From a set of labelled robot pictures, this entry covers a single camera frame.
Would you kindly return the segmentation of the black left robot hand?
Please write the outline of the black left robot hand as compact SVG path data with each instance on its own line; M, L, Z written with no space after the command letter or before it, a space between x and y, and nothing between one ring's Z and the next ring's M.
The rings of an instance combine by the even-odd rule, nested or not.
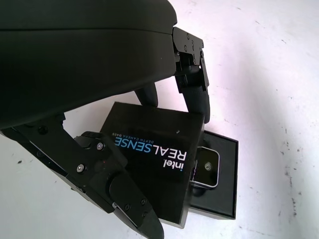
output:
M148 239L164 231L109 137L63 128L65 113L134 91L157 106L157 81L175 77L187 109L210 120L203 41L176 27L167 0L3 0L0 132L82 197Z

